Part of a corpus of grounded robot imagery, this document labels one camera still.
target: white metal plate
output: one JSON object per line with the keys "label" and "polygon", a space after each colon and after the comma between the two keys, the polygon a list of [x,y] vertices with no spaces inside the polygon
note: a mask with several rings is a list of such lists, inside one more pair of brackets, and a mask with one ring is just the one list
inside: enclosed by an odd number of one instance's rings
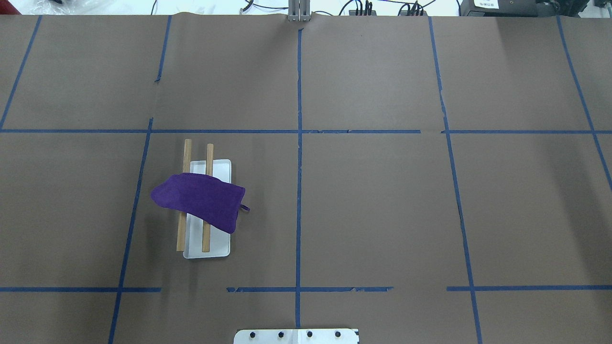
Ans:
{"label": "white metal plate", "polygon": [[[222,182],[231,183],[231,161],[228,159],[214,160],[212,176]],[[191,173],[206,174],[206,161],[192,161],[189,171]],[[204,221],[191,214],[187,214],[187,229],[185,233],[185,251],[183,257],[213,258],[230,255],[231,235],[211,226],[211,251],[202,252],[202,226]]]}
{"label": "white metal plate", "polygon": [[234,344],[359,344],[358,329],[240,330]]}

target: metal bracket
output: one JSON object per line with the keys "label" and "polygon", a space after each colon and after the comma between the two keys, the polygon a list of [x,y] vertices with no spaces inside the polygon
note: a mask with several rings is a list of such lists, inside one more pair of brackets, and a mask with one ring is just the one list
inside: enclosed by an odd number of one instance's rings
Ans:
{"label": "metal bracket", "polygon": [[310,21],[310,0],[289,0],[289,21]]}

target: grid line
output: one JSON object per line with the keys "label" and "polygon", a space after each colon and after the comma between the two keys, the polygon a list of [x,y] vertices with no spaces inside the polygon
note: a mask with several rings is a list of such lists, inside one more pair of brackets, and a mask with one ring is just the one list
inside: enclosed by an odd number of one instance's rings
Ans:
{"label": "grid line", "polygon": [[440,74],[440,65],[438,62],[438,51],[436,49],[436,39],[433,33],[433,22],[431,17],[427,17],[429,21],[429,32],[431,36],[431,48],[433,50],[433,60],[434,65],[436,67],[436,78],[438,80],[438,91],[440,95],[440,106],[442,108],[442,115],[444,117],[444,131],[446,133],[446,145],[449,151],[449,159],[450,159],[450,171],[453,176],[453,186],[455,189],[455,199],[457,201],[457,211],[459,213],[459,223],[461,226],[461,235],[463,237],[463,254],[465,256],[465,266],[468,273],[468,283],[470,288],[470,297],[472,300],[472,312],[474,314],[474,324],[476,326],[476,339],[478,344],[482,344],[482,333],[480,331],[480,316],[478,314],[478,305],[476,302],[476,291],[474,290],[474,277],[472,275],[472,263],[469,257],[469,247],[468,247],[468,235],[465,230],[465,221],[463,220],[463,207],[461,205],[461,195],[459,193],[459,183],[457,181],[457,169],[455,168],[455,157],[453,155],[453,147],[450,140],[450,127],[449,127],[449,119],[446,112],[446,106],[444,104],[444,98],[442,97],[442,76]]}
{"label": "grid line", "polygon": [[[301,293],[345,293],[350,291],[386,293],[392,286],[300,286]],[[228,293],[295,293],[292,286],[240,286],[227,288]]]}
{"label": "grid line", "polygon": [[612,177],[610,176],[610,171],[608,170],[608,164],[606,163],[606,159],[603,156],[602,147],[601,145],[599,145],[599,139],[597,138],[597,133],[595,132],[595,126],[593,125],[591,114],[589,113],[589,107],[586,105],[586,100],[584,99],[584,94],[582,93],[582,87],[580,87],[578,76],[576,75],[576,71],[574,70],[574,67],[573,67],[572,57],[570,55],[569,50],[567,49],[567,42],[565,41],[565,34],[563,33],[563,25],[561,24],[561,17],[559,15],[557,15],[557,27],[559,28],[559,36],[561,37],[561,43],[563,45],[563,50],[565,51],[565,57],[567,58],[567,64],[570,67],[572,78],[574,80],[574,84],[576,85],[578,96],[580,97],[580,103],[582,103],[584,115],[586,116],[586,120],[588,121],[589,127],[591,128],[591,133],[593,135],[593,141],[595,141],[595,147],[597,148],[599,159],[602,161],[603,172],[606,174],[606,179],[608,179],[608,186],[610,187],[610,190],[612,190]]}
{"label": "grid line", "polygon": [[127,262],[130,255],[130,246],[132,245],[132,234],[134,232],[134,223],[136,220],[136,210],[138,208],[138,200],[140,199],[140,188],[143,183],[144,164],[147,160],[147,153],[149,152],[149,141],[151,140],[151,129],[153,128],[153,119],[149,120],[149,128],[147,130],[147,136],[144,140],[143,158],[140,162],[140,170],[138,172],[138,182],[136,183],[136,192],[134,194],[134,204],[132,206],[132,217],[130,218],[130,226],[127,231],[127,239],[125,240],[125,251],[123,254],[123,263],[121,264],[121,274],[119,275],[119,286],[117,290],[117,296],[115,298],[115,307],[113,311],[113,319],[111,320],[111,329],[108,335],[108,344],[113,344],[114,333],[117,327],[117,319],[119,317],[119,308],[121,306],[121,295],[123,292],[123,284],[125,280],[125,272],[127,270]]}
{"label": "grid line", "polygon": [[302,326],[300,287],[302,284],[302,31],[297,31],[297,212],[296,212],[296,329]]}
{"label": "grid line", "polygon": [[155,79],[156,83],[162,79],[163,62],[166,58],[166,47],[168,46],[168,36],[170,34],[170,23],[172,23],[171,15],[168,16],[168,22],[166,24],[166,35],[163,38],[162,57],[159,59],[159,71],[157,72],[157,78]]}
{"label": "grid line", "polygon": [[110,288],[86,286],[3,286],[0,293],[161,293],[161,288]]}
{"label": "grid line", "polygon": [[446,291],[553,291],[553,290],[612,290],[612,285],[479,285],[448,286]]}
{"label": "grid line", "polygon": [[36,20],[34,30],[32,31],[32,36],[30,37],[28,48],[26,49],[26,53],[23,55],[23,60],[21,60],[21,65],[19,66],[19,71],[17,72],[17,76],[15,77],[13,88],[10,90],[9,98],[6,101],[6,106],[4,107],[4,112],[2,113],[2,119],[0,119],[0,129],[4,127],[4,121],[6,121],[6,116],[9,114],[10,104],[13,102],[13,97],[15,96],[15,91],[17,90],[19,79],[21,79],[21,73],[23,73],[23,68],[26,66],[26,61],[28,61],[28,56],[30,55],[30,51],[32,50],[32,46],[34,45],[34,39],[36,38],[36,34],[38,33],[41,21],[42,16],[39,15],[38,19]]}

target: plastic bag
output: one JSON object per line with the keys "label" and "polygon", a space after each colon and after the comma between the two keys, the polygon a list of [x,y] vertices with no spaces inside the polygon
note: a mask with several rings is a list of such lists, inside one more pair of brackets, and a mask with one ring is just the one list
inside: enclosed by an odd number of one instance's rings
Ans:
{"label": "plastic bag", "polygon": [[99,7],[108,7],[115,0],[33,0],[24,14],[78,15],[88,14]]}

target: black device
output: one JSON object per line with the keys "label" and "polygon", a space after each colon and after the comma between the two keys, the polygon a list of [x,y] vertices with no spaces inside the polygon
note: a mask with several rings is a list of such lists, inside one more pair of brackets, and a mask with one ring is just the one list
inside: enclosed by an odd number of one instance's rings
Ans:
{"label": "black device", "polygon": [[358,10],[348,10],[348,15],[376,15],[376,11],[372,10],[371,12],[368,11],[368,14],[360,14]]}
{"label": "black device", "polygon": [[536,0],[463,0],[461,15],[467,17],[538,16]]}
{"label": "black device", "polygon": [[460,7],[461,15],[470,17],[578,17],[578,13],[584,10],[588,2],[589,0],[463,0]]}

